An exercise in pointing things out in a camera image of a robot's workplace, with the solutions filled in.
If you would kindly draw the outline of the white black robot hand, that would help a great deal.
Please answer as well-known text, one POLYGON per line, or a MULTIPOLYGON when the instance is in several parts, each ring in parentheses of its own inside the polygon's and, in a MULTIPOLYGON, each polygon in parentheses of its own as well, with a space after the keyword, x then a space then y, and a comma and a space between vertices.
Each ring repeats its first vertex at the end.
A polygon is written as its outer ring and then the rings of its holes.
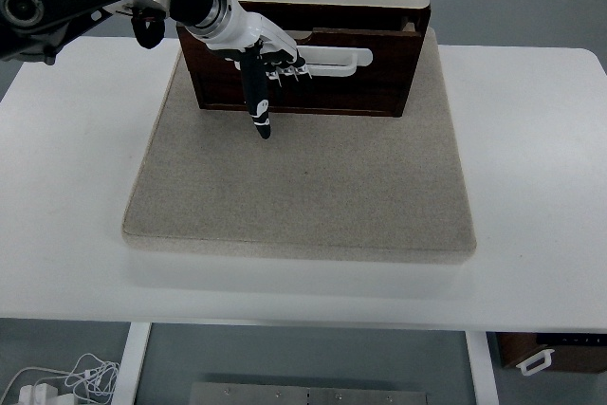
POLYGON ((213 0, 210 13, 189 32, 212 54, 239 67, 248 113, 259 135, 269 138, 267 81, 309 74, 295 40, 262 14, 244 10, 237 0, 213 0))

